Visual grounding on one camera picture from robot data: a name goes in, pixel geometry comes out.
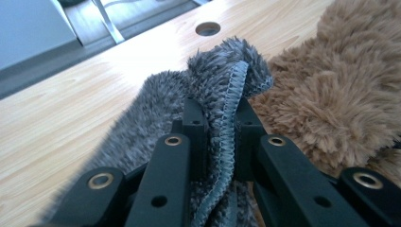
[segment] wooden surface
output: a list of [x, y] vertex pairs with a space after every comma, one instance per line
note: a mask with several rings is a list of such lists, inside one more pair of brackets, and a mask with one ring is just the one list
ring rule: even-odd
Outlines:
[[[0, 226], [27, 226], [96, 149], [149, 75], [247, 39], [266, 59], [315, 36], [332, 0], [216, 0], [0, 101]], [[203, 22], [219, 34], [195, 33]]]

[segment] gray fuzzy fabric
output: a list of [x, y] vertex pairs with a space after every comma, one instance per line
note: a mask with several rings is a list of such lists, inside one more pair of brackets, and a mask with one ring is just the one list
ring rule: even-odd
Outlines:
[[[82, 173], [100, 166], [128, 173], [147, 162], [158, 138], [170, 132], [173, 120], [182, 118], [184, 98], [192, 96], [209, 125], [209, 165], [207, 177], [191, 183], [191, 225], [256, 226], [248, 186], [233, 180], [234, 120], [242, 97], [271, 86], [267, 64], [245, 41], [229, 39], [198, 53], [186, 71], [148, 78]], [[51, 219], [68, 189], [45, 212], [44, 221]]]

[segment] plush fabric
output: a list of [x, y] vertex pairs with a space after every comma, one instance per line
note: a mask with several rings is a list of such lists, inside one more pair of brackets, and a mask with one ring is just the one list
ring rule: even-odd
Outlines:
[[401, 152], [386, 148], [401, 135], [400, 1], [338, 0], [269, 66], [274, 87], [251, 100], [267, 131], [326, 173], [367, 166], [401, 186]]
[[[230, 39], [198, 53], [188, 61], [186, 71], [148, 78], [78, 176], [99, 166], [128, 173], [148, 161], [157, 139], [170, 132], [173, 120], [181, 119], [184, 98], [192, 96], [208, 122], [209, 165], [207, 177], [191, 183], [191, 225], [256, 226], [248, 186], [233, 181], [234, 118], [242, 97], [271, 86], [266, 62], [245, 41]], [[45, 212], [44, 221], [54, 215], [64, 192]]]

